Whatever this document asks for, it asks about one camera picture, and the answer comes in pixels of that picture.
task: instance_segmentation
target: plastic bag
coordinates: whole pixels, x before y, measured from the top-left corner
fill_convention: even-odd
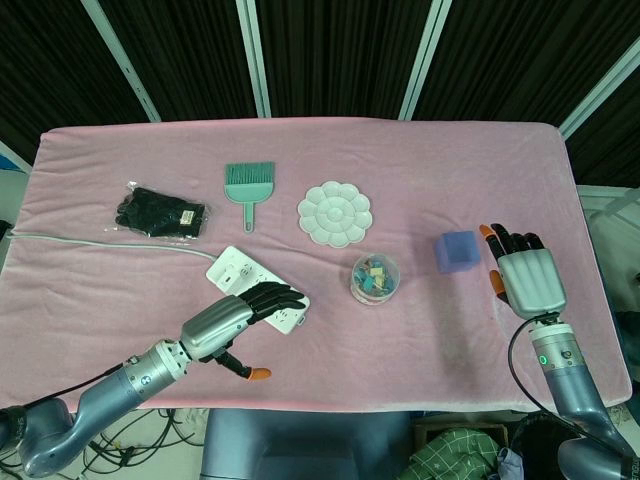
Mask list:
[[[118,205],[117,230],[125,227],[147,237],[195,239],[204,231],[210,209],[178,197],[158,193],[136,182],[129,182],[132,191]]]

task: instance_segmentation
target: table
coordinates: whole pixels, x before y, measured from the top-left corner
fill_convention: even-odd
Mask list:
[[[224,165],[276,162],[275,192],[257,206],[256,231],[223,194]],[[314,244],[296,206],[326,180],[371,199],[372,228],[345,249]],[[215,365],[189,375],[146,407],[246,407],[306,411],[532,410],[509,376],[507,343],[520,320],[495,299],[494,266],[437,272],[443,232],[500,221],[534,231],[552,250],[572,324],[607,405],[631,394],[626,368],[558,131],[535,123],[397,122],[365,118],[197,121],[52,130],[42,136],[15,233],[104,242],[159,243],[114,231],[129,181],[213,208],[191,247],[235,245],[308,294],[306,323],[285,336],[266,323],[232,353],[273,370],[247,383]],[[402,281],[382,306],[348,289],[360,255],[380,251]],[[183,322],[222,297],[210,263],[176,252],[105,249],[17,239],[0,276],[0,405],[74,385],[178,338]],[[550,395],[526,338],[515,364],[532,393]],[[80,392],[66,398],[72,408]]]

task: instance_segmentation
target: clear plastic jar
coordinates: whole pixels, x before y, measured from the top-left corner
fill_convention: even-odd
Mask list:
[[[399,283],[398,266],[383,253],[363,255],[351,272],[351,293],[366,305],[386,302],[398,289]]]

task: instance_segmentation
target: power strip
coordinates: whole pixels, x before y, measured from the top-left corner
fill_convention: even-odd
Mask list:
[[[236,247],[227,247],[222,252],[207,270],[207,278],[227,295],[238,295],[260,282],[287,283]],[[288,335],[296,326],[302,325],[304,314],[309,309],[309,299],[306,296],[300,301],[306,305],[304,310],[286,308],[265,318],[265,321]]]

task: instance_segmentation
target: robotic hand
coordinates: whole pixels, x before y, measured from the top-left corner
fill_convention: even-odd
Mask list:
[[[509,345],[509,369],[523,393],[550,413],[518,379],[512,362],[514,343],[527,326],[536,356],[561,420],[586,438],[564,442],[558,463],[569,480],[636,479],[640,463],[611,423],[572,328],[559,320],[566,294],[551,252],[540,238],[509,234],[500,224],[480,226],[500,272],[490,279],[501,300],[525,322]]]
[[[80,397],[75,418],[66,404],[49,395],[25,406],[0,410],[0,452],[17,448],[29,477],[59,472],[102,430],[187,374],[193,361],[216,362],[243,378],[271,376],[245,367],[227,350],[250,325],[285,308],[303,309],[304,295],[288,285],[263,282],[228,296],[182,326],[180,340],[162,340],[140,356],[105,374]]]

